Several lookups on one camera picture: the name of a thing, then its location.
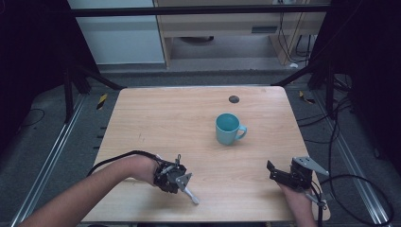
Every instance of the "mug handle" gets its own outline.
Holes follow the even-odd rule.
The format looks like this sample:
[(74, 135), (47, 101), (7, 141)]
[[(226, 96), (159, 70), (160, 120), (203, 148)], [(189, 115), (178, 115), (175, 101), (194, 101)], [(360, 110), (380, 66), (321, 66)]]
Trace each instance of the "mug handle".
[(236, 140), (242, 139), (242, 138), (245, 136), (245, 134), (247, 133), (247, 127), (245, 127), (245, 126), (243, 126), (243, 125), (240, 125), (239, 128), (238, 128), (238, 130), (239, 130), (239, 131), (244, 131), (244, 132), (242, 132), (242, 134), (240, 134), (240, 135), (237, 135), (237, 136), (235, 137)]

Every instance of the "person's right hand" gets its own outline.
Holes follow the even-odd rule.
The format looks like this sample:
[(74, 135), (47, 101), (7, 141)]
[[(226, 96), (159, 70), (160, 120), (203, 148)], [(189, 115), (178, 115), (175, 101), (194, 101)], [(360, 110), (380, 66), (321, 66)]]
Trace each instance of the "person's right hand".
[(312, 213), (312, 201), (308, 199), (305, 193), (296, 192), (290, 187), (278, 183), (284, 195), (286, 195), (287, 204), (295, 217), (299, 227), (315, 227), (316, 221)]

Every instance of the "wall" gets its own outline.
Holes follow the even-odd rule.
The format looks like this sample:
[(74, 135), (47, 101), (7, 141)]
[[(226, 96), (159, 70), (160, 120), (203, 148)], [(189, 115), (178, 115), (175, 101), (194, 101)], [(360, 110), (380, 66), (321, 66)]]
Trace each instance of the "wall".
[[(153, 7), (151, 0), (68, 0), (72, 9)], [(77, 18), (96, 64), (164, 63), (155, 16)]]

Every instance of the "table surface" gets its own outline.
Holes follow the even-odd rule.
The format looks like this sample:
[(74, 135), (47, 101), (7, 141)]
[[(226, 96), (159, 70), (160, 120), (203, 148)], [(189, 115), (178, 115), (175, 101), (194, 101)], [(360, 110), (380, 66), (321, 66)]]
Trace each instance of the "table surface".
[[(231, 103), (230, 96), (238, 96)], [(238, 116), (247, 135), (231, 146), (216, 140), (222, 113)], [(287, 94), (281, 87), (170, 87), (121, 91), (96, 163), (140, 149), (181, 164), (200, 199), (163, 192), (134, 179), (114, 188), (83, 221), (220, 222), (292, 220), (284, 195), (269, 179), (268, 160), (289, 172), (307, 156)], [(323, 219), (329, 219), (328, 209)]]

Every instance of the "ceramic mug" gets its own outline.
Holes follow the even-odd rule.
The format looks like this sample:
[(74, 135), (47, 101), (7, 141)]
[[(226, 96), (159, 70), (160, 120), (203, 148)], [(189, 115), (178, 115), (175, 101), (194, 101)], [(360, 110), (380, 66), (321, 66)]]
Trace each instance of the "ceramic mug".
[(223, 113), (216, 118), (216, 138), (223, 145), (231, 145), (235, 140), (242, 139), (247, 128), (239, 123), (238, 117), (232, 113)]

